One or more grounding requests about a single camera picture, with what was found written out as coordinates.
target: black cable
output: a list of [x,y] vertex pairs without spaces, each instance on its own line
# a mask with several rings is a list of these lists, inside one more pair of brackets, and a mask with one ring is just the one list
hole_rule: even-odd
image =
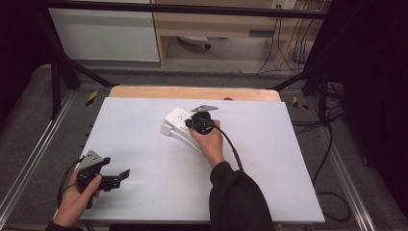
[[65,189],[63,189],[62,193],[64,194],[65,191],[66,191],[67,189],[71,188],[72,186],[76,186],[76,183],[75,183],[75,184],[72,184],[72,185],[70,185],[70,186],[65,187]]
[[335,218],[335,217],[333,217],[333,216],[327,214],[326,212],[324,212],[324,211],[322,210],[323,214],[326,215],[328,218],[331,218],[331,219],[333,219],[333,220],[335,220],[335,221],[338,221],[338,222],[346,222],[346,221],[348,221],[348,220],[350,219],[350,217],[351,217],[351,208],[350,208],[350,205],[348,204],[348,202],[347,202],[341,195],[339,195],[339,194],[337,194],[337,193],[335,193],[335,192],[318,192],[318,193],[316,193],[316,194],[319,195],[320,197],[321,197],[322,195],[326,195],[326,194],[336,196],[336,197],[338,197],[338,198],[344,203],[345,207],[347,208],[347,215],[345,216],[345,218]]
[[279,19],[278,49],[279,49],[279,52],[280,52],[280,54],[281,54],[283,60],[285,61],[286,65],[288,66],[288,68],[289,68],[291,71],[296,72],[295,70],[293,70],[293,69],[291,68],[291,66],[289,65],[288,61],[286,60],[286,57],[284,56],[284,54],[283,54],[283,52],[282,52],[282,50],[281,50],[281,48],[280,48],[280,44],[279,44],[279,40],[280,40],[280,39],[279,39],[279,38],[280,38],[280,29],[281,29],[281,27],[282,27],[282,17],[280,17],[280,19]]
[[328,117],[327,117],[327,119],[326,119],[326,120],[328,121],[328,122],[327,122],[327,128],[329,129],[329,136],[330,136],[329,146],[327,147],[327,151],[326,151],[326,153],[324,154],[323,160],[321,161],[321,163],[320,163],[320,165],[319,165],[318,171],[316,172],[315,176],[313,177],[313,181],[312,181],[312,182],[313,182],[313,186],[315,186],[316,181],[318,180],[319,173],[320,173],[321,169],[323,168],[323,165],[324,165],[324,163],[326,162],[327,157],[329,156],[330,149],[331,149],[331,146],[332,146],[332,143],[333,143],[333,133],[332,133],[332,129],[331,129],[331,126],[330,126],[330,120],[329,120],[329,118],[330,118],[331,112],[332,112],[335,108],[336,108],[336,107],[331,108],[331,109],[329,110]]
[[197,117],[201,120],[203,120],[204,122],[210,123],[213,127],[215,127],[228,141],[228,143],[230,144],[231,148],[232,148],[232,152],[234,153],[235,159],[237,160],[237,164],[238,164],[238,168],[240,169],[240,171],[243,172],[243,167],[242,167],[242,163],[241,163],[241,159],[240,156],[238,155],[237,149],[235,149],[234,145],[231,143],[231,140],[228,138],[228,136],[224,133],[224,131],[222,131],[216,124],[214,124],[212,121],[207,120],[203,117]]
[[269,58],[270,58],[270,54],[272,53],[272,48],[273,48],[273,37],[275,36],[275,30],[276,30],[276,24],[278,23],[278,18],[276,17],[276,20],[275,20],[275,26],[273,27],[273,36],[272,36],[272,42],[271,42],[271,44],[270,44],[270,49],[269,49],[269,54],[268,54],[268,57],[267,57],[267,60],[264,62],[264,64],[262,65],[262,67],[256,72],[256,74],[255,75],[259,75],[260,73],[260,71],[264,68],[264,66],[268,63],[268,61],[269,61]]
[[293,71],[292,69],[266,70],[266,71],[263,71],[263,72],[258,73],[258,75],[260,75],[260,74],[265,74],[265,73],[268,73],[268,72],[278,72],[278,71],[287,71],[287,70]]
[[299,52],[299,54],[297,56],[297,62],[296,62],[296,63],[298,63],[298,65],[297,65],[298,67],[300,67],[300,62],[302,62],[303,64],[306,63],[306,55],[305,54],[306,54],[306,44],[307,43],[306,43],[305,37],[306,37],[307,33],[309,32],[309,29],[312,26],[312,23],[313,23],[313,20],[310,21],[309,25],[306,28],[305,33],[303,34],[302,39],[299,41],[300,45],[298,47],[298,50],[300,52]]
[[[343,110],[338,110],[337,112],[333,113],[327,121],[331,122],[334,121],[336,119],[338,119],[339,117],[343,116]],[[315,128],[318,128],[322,125],[322,123],[320,121],[296,121],[296,120],[292,120],[292,125],[293,126],[298,126],[298,127],[306,127],[302,130],[299,131],[295,131],[296,135],[302,134],[302,133],[306,133],[309,132]]]
[[298,40],[296,41],[296,43],[294,44],[294,49],[293,49],[293,54],[292,54],[292,60],[294,63],[296,63],[296,59],[294,57],[296,57],[296,49],[297,49],[297,44],[298,44]]
[[79,159],[79,160],[75,160],[75,161],[72,162],[72,163],[68,166],[68,168],[66,169],[65,174],[64,174],[64,176],[63,176],[63,179],[61,180],[60,187],[59,187],[59,189],[58,189],[58,195],[57,195],[57,205],[58,205],[58,207],[60,207],[61,201],[63,201],[63,192],[64,192],[64,190],[67,189],[67,188],[65,188],[65,189],[63,190],[66,176],[67,176],[68,173],[72,170],[72,168],[73,168],[75,165],[77,165],[78,163],[81,163],[83,159],[84,159],[84,157],[82,157],[82,158]]

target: black metal frame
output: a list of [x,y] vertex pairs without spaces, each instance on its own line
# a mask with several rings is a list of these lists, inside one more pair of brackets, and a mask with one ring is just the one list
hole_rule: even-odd
[[[282,11],[274,9],[252,9],[252,8],[232,8],[232,7],[211,7],[211,6],[190,6],[190,5],[161,5],[161,4],[139,4],[139,3],[111,3],[111,2],[89,2],[89,1],[69,1],[69,0],[36,0],[32,2],[33,14],[36,22],[40,25],[43,33],[47,36],[51,44],[56,61],[52,65],[53,75],[53,115],[54,118],[61,108],[61,90],[59,77],[63,77],[69,89],[78,89],[80,82],[73,69],[76,69],[91,79],[97,81],[105,87],[113,87],[113,84],[100,76],[92,73],[83,66],[75,63],[64,52],[58,39],[58,35],[53,32],[51,25],[43,17],[45,9],[73,9],[73,10],[93,10],[93,11],[116,11],[116,12],[151,12],[151,13],[199,13],[218,15],[241,15],[260,17],[286,17],[286,18],[309,18],[309,19],[338,19],[346,15],[342,13],[325,12],[302,12],[302,11]],[[286,86],[305,78],[310,71],[304,71],[291,80],[280,84],[273,90],[281,90]]]

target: cable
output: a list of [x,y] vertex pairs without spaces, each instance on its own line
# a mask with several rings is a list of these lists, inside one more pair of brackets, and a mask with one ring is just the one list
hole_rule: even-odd
[[328,148],[327,148],[326,153],[324,154],[323,160],[321,161],[321,163],[320,163],[320,165],[319,165],[318,171],[316,172],[316,174],[315,174],[315,176],[314,176],[314,178],[313,178],[313,186],[315,186],[316,181],[318,180],[319,173],[320,173],[320,171],[321,171],[321,169],[322,169],[324,163],[326,162],[327,157],[329,156],[330,149],[331,149],[331,146],[332,146],[333,133],[332,133],[332,130],[331,130],[329,118],[330,118],[331,112],[332,112],[335,108],[336,108],[336,107],[331,108],[330,111],[329,111],[329,113],[328,113],[328,117],[327,117],[327,121],[328,121],[328,122],[327,122],[327,128],[329,129],[329,136],[330,136],[329,146],[328,146]]
[[72,186],[76,186],[76,183],[75,183],[75,184],[72,184],[72,185],[70,185],[70,186],[65,187],[65,189],[63,189],[63,194],[64,194],[64,192],[65,192],[67,189],[71,188]]
[[260,74],[259,72],[264,68],[264,66],[268,63],[268,61],[269,61],[269,57],[270,57],[270,54],[272,53],[272,48],[273,48],[273,37],[274,37],[274,32],[275,32],[275,30],[276,30],[276,24],[278,23],[278,18],[276,17],[276,20],[275,20],[275,26],[273,27],[273,36],[272,36],[272,42],[271,42],[271,45],[270,45],[270,49],[269,49],[269,54],[268,54],[268,57],[267,57],[267,60],[264,62],[264,64],[262,65],[262,67],[256,72],[256,74],[255,75],[258,75],[258,74]]
[[63,176],[63,179],[61,180],[60,187],[59,187],[59,189],[58,189],[58,195],[57,195],[57,204],[58,204],[58,207],[60,207],[61,201],[63,201],[63,193],[64,193],[64,190],[66,190],[67,188],[71,187],[71,186],[69,186],[69,187],[67,187],[67,188],[65,188],[65,189],[63,190],[66,176],[67,176],[68,173],[72,170],[72,168],[73,168],[75,165],[77,165],[78,163],[81,163],[83,159],[84,159],[84,157],[82,157],[81,159],[75,160],[75,161],[72,162],[72,163],[68,166],[68,168],[66,169],[65,174],[64,174],[64,176]]
[[322,195],[326,195],[326,194],[334,195],[335,197],[338,197],[344,203],[345,207],[347,208],[347,215],[346,215],[345,218],[335,218],[335,217],[327,214],[326,212],[324,212],[322,210],[323,214],[326,215],[328,218],[331,218],[331,219],[333,219],[335,221],[338,221],[338,222],[348,221],[350,219],[350,217],[351,217],[351,208],[350,208],[350,205],[348,204],[348,202],[341,195],[339,195],[339,194],[337,194],[335,192],[318,192],[318,193],[316,193],[316,195],[319,195],[320,197]]
[[321,4],[320,10],[319,10],[320,12],[323,10],[324,4],[326,4],[326,0],[323,0],[323,4]]
[[[333,113],[331,115],[331,117],[328,118],[328,122],[332,122],[336,119],[338,119],[339,117],[342,117],[343,114],[343,109],[338,110],[337,112]],[[299,131],[295,131],[296,135],[302,134],[302,133],[306,133],[309,132],[315,128],[318,128],[322,125],[322,123],[320,121],[295,121],[292,120],[292,125],[293,126],[302,126],[302,127],[306,127],[303,130],[299,130]]]
[[[302,11],[305,10],[306,5],[307,5],[307,9],[309,9],[309,0],[306,0],[305,4],[303,5],[303,8],[301,9]],[[302,28],[303,21],[304,21],[304,20],[301,20],[300,25],[299,25],[299,28]],[[302,40],[299,40],[299,41],[300,41],[300,45],[299,45],[300,54],[299,54],[299,56],[298,56],[298,60],[300,61],[300,57],[301,57],[301,54],[302,54],[301,49],[302,49],[302,47],[303,47],[303,60],[302,60],[302,62],[305,63],[304,54],[305,54],[305,51],[306,51],[306,50],[305,50],[306,42],[305,42],[305,46],[303,46],[303,39],[302,39]],[[294,50],[293,50],[293,62],[297,64],[297,73],[300,73],[300,62],[296,62],[295,59],[294,59],[295,53],[296,53],[296,49],[297,49],[297,43],[298,43],[298,41],[296,41],[296,45],[294,46]]]
[[296,63],[298,63],[298,65],[297,65],[298,66],[298,71],[297,71],[298,73],[300,73],[300,69],[299,69],[300,68],[300,62],[302,62],[303,64],[306,63],[306,45],[307,45],[307,43],[306,43],[305,37],[306,37],[307,33],[309,32],[309,29],[312,26],[313,22],[314,22],[313,20],[310,21],[309,25],[306,28],[305,33],[303,34],[302,39],[297,37],[300,40],[296,42],[296,45],[294,47],[294,51],[293,51],[293,61],[294,62],[295,62],[295,57],[296,57],[296,53],[297,53],[296,50],[300,51],[298,56],[297,56],[297,62],[296,62]]
[[237,150],[235,149],[234,145],[231,143],[231,140],[228,138],[228,136],[224,133],[224,131],[222,131],[216,124],[214,124],[212,121],[209,121],[203,117],[197,117],[201,120],[203,120],[204,122],[210,123],[213,127],[215,127],[228,141],[228,143],[230,144],[231,148],[232,148],[232,152],[234,153],[235,159],[237,160],[237,164],[238,164],[238,168],[240,169],[240,171],[243,172],[243,167],[242,167],[242,163],[241,163],[241,159],[240,156],[238,155]]
[[178,138],[182,139],[183,141],[187,142],[190,146],[192,146],[195,150],[202,152],[198,147],[196,147],[191,141],[180,135],[179,133],[175,132],[174,130],[170,131],[170,134],[176,135]]
[[258,75],[260,75],[260,74],[265,74],[265,73],[268,73],[268,72],[278,72],[278,71],[288,71],[288,70],[290,70],[290,71],[293,71],[292,69],[276,69],[276,70],[266,70],[266,71],[263,71],[263,72],[260,72],[260,73],[258,73]]
[[288,63],[288,61],[286,60],[286,57],[285,57],[285,55],[283,54],[283,52],[282,52],[282,50],[281,50],[281,48],[280,48],[280,44],[279,44],[279,40],[280,40],[280,39],[279,39],[279,37],[280,37],[280,29],[281,29],[281,27],[282,27],[282,17],[280,17],[280,19],[279,19],[278,49],[279,49],[279,52],[280,52],[281,55],[282,55],[283,60],[285,61],[286,65],[288,66],[288,68],[289,68],[291,71],[296,72],[295,70],[293,70],[293,69],[289,66],[289,63]]

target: gray floor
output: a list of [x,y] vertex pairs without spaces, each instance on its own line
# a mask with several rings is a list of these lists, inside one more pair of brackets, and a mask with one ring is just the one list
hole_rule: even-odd
[[[170,41],[167,66],[164,69],[147,64],[143,68],[95,70],[102,77],[121,85],[199,86],[263,89],[289,78],[291,71],[254,75],[268,56],[264,41],[214,38],[212,48],[183,44],[177,39]],[[270,62],[266,69],[273,69]],[[102,89],[91,108],[85,107],[90,87],[94,83],[81,78],[85,84],[75,96],[60,128],[44,153],[31,181],[18,200],[7,225],[44,225],[52,218],[56,209],[56,194],[65,167],[76,159],[81,145],[87,141],[86,134],[95,121],[103,98],[109,89]],[[299,102],[307,101],[299,94],[303,82],[281,92],[287,103],[291,119],[314,120],[310,110],[302,110],[292,105],[293,95]],[[33,74],[32,81],[22,95],[21,103],[14,109],[0,130],[0,197],[4,198],[31,151],[45,130],[51,115],[50,73],[46,68]],[[346,122],[333,123],[334,141],[360,192],[374,225],[378,230],[408,230],[407,218],[398,210],[381,177],[374,168],[365,167],[358,146],[349,132]],[[298,135],[298,142],[311,177],[314,176],[326,150],[319,130]],[[330,160],[324,165],[316,185],[317,192],[330,191],[344,195],[342,185]],[[336,217],[344,215],[344,206],[339,200],[324,197],[320,201],[324,211]],[[283,225],[287,229],[303,229],[300,225]],[[358,230],[359,225],[352,217],[347,222],[326,219],[324,224],[308,227],[315,230]]]

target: white table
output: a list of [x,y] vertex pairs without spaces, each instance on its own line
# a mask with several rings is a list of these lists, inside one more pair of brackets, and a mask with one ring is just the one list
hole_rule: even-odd
[[[164,117],[180,106],[218,106],[212,117],[236,146],[245,172],[260,186],[275,222],[324,222],[284,103],[207,99],[106,98],[84,148],[111,163],[102,174],[130,177],[102,192],[82,221],[202,223],[209,221],[207,160],[161,134]],[[228,142],[224,156],[238,169]]]

